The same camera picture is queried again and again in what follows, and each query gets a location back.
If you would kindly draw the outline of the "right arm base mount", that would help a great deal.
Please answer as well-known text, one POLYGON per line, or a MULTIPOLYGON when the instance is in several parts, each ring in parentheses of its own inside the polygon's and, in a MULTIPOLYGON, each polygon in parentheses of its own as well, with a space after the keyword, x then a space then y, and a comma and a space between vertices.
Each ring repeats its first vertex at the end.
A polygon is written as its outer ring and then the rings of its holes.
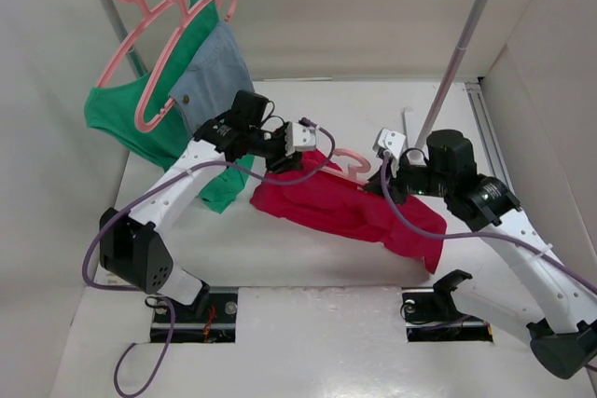
POLYGON ((488 323, 457 311, 432 288, 403 289, 401 297, 399 312, 406 325, 408 342, 493 343, 488 323))

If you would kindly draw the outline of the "red t shirt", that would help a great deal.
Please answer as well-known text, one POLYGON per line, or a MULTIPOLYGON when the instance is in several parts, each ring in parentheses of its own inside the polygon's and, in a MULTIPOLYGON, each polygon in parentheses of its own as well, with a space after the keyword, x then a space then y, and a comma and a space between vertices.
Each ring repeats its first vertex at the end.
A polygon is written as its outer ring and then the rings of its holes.
POLYGON ((250 203, 259 211, 298 225, 353 240, 379 242, 390 252, 423 260, 435 273, 443 250, 441 240, 410 230, 384 197, 360 190, 347 180, 318 172, 296 185, 256 187, 250 203))

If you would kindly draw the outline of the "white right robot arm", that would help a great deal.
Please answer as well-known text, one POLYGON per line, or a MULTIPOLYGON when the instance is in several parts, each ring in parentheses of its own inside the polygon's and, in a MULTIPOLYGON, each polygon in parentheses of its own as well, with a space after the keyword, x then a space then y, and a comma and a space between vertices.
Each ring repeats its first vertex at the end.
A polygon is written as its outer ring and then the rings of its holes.
POLYGON ((434 285, 431 306, 444 318, 471 315, 517 338, 553 376, 569 379, 596 357, 596 287, 567 268, 531 224, 520 200, 499 179, 480 174, 472 143, 458 130, 435 130, 423 161, 412 164, 405 135, 382 129, 373 150, 382 165, 367 184, 409 230, 431 240, 478 238, 508 265, 536 303, 508 308, 463 289, 471 274, 454 270, 434 285), (441 198, 466 233, 434 233, 409 221, 410 196, 441 198))

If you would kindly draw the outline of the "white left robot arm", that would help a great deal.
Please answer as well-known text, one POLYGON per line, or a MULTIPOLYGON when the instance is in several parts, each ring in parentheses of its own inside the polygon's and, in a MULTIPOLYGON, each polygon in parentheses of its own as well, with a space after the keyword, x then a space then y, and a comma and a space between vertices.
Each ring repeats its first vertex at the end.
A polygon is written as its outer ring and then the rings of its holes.
POLYGON ((264 130, 268 102, 239 91, 232 107, 200 125, 174 165, 128 211, 104 213, 99 261, 105 270, 148 295, 171 299, 188 320, 205 314, 208 284, 175 263, 165 236, 200 191, 238 159, 263 158, 269 171, 285 172, 298 169, 302 153, 315 148, 315 126, 306 118, 264 130))

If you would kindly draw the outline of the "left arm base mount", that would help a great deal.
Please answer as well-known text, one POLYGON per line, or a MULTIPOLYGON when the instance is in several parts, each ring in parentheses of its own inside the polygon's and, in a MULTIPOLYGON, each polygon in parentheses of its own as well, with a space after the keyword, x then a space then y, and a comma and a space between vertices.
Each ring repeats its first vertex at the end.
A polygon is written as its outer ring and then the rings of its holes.
MULTIPOLYGON (((210 291, 207 304, 200 316, 188 307, 172 302, 174 329, 172 343, 234 343, 238 311, 239 289, 215 287, 210 291)), ((171 312, 162 299, 149 296, 145 304, 152 310, 149 339, 152 343, 165 342, 171 329, 171 312)))

